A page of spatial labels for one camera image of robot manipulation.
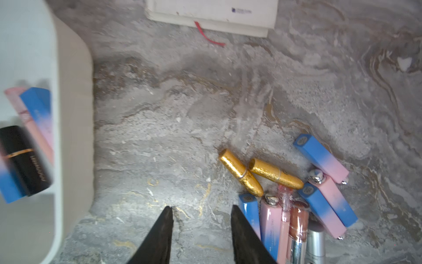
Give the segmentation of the black lipstick with gold band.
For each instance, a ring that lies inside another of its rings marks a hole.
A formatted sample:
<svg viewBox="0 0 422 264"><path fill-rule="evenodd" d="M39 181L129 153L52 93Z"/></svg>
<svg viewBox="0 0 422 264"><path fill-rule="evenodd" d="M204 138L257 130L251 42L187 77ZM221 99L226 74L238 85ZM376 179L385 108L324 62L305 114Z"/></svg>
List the black lipstick with gold band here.
<svg viewBox="0 0 422 264"><path fill-rule="evenodd" d="M1 145L6 161L16 171L27 196L38 194L51 186L44 165L21 127L13 125L1 128Z"/></svg>

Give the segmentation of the pink clear-cap lip gloss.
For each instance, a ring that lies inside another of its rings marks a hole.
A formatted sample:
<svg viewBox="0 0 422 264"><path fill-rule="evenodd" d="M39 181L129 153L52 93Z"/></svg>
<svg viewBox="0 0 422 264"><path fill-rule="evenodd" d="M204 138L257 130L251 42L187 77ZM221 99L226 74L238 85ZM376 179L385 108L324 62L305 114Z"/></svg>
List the pink clear-cap lip gloss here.
<svg viewBox="0 0 422 264"><path fill-rule="evenodd" d="M42 135L41 131L38 129L35 121L33 120L30 112L27 110L24 102L20 98L20 95L26 91L26 88L23 87L14 87L9 88L4 91L5 96L12 104L13 108L16 110L21 121L28 130L30 136L35 141L37 146L41 149L43 154L47 157L51 165L54 165L54 154L53 150L48 144L47 140Z"/></svg>

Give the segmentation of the blue pink gradient lipstick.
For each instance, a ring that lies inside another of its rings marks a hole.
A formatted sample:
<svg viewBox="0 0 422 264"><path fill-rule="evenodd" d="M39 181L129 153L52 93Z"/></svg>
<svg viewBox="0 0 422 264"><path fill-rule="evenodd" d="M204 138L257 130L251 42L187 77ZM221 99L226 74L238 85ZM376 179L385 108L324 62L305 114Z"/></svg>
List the blue pink gradient lipstick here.
<svg viewBox="0 0 422 264"><path fill-rule="evenodd" d="M1 195L5 203L10 204L26 197L26 192L21 185L16 170L6 158L6 151L1 145L1 168L0 168Z"/></svg>

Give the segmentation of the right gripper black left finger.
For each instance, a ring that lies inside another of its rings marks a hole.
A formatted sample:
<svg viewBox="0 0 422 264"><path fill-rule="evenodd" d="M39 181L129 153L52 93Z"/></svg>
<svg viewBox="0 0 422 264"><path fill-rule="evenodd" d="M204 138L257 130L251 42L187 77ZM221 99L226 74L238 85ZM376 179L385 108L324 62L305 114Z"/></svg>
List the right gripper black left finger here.
<svg viewBox="0 0 422 264"><path fill-rule="evenodd" d="M173 209L166 206L128 264L168 264L173 234Z"/></svg>

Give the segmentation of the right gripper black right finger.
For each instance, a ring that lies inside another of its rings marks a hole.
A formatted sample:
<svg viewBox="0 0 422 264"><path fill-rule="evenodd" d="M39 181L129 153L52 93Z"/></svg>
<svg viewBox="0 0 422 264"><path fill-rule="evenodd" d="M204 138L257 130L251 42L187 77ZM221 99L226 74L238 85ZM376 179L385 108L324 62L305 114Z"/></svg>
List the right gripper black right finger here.
<svg viewBox="0 0 422 264"><path fill-rule="evenodd" d="M237 205L231 210L231 232L236 264L276 264Z"/></svg>

